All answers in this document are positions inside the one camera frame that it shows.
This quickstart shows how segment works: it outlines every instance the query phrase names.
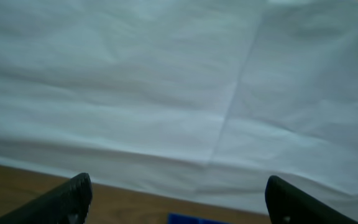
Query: wooden surface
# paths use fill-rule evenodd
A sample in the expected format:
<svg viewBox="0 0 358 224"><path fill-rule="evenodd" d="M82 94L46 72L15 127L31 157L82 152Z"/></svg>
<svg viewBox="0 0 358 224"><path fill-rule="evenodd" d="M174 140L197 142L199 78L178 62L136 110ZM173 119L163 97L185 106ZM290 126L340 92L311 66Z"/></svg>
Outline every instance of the wooden surface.
<svg viewBox="0 0 358 224"><path fill-rule="evenodd" d="M66 178L0 166L0 216L37 198ZM164 224L169 212L230 223L268 224L263 215L93 184L87 224Z"/></svg>

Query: white cloth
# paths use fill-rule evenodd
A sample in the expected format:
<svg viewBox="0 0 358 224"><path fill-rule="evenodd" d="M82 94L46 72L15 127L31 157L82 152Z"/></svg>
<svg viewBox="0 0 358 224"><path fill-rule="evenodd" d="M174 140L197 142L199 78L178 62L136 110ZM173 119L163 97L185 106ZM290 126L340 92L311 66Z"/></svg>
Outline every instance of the white cloth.
<svg viewBox="0 0 358 224"><path fill-rule="evenodd" d="M358 220L358 2L0 0L0 164Z"/></svg>

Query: white fabric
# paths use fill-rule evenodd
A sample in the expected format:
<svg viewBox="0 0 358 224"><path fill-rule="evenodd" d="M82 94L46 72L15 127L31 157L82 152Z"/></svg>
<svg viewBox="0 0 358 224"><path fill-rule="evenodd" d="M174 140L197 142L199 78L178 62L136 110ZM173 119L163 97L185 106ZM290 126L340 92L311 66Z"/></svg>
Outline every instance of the white fabric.
<svg viewBox="0 0 358 224"><path fill-rule="evenodd" d="M0 164L358 220L358 2L0 0Z"/></svg>

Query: blue object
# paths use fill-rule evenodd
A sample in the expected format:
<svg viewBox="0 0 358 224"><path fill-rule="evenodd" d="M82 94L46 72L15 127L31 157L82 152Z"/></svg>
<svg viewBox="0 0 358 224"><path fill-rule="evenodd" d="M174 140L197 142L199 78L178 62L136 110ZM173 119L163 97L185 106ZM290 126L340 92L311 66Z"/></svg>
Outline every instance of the blue object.
<svg viewBox="0 0 358 224"><path fill-rule="evenodd" d="M228 224L186 215L169 214L168 224Z"/></svg>

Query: black object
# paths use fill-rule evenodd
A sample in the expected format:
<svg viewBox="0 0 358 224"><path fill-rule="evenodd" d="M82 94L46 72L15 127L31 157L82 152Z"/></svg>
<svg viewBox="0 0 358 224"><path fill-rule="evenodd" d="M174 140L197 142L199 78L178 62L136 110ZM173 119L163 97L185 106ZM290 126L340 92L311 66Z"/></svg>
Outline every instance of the black object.
<svg viewBox="0 0 358 224"><path fill-rule="evenodd" d="M272 224L358 224L277 176L265 191Z"/></svg>
<svg viewBox="0 0 358 224"><path fill-rule="evenodd" d="M0 224L84 224L92 200L91 179L82 173L0 218Z"/></svg>

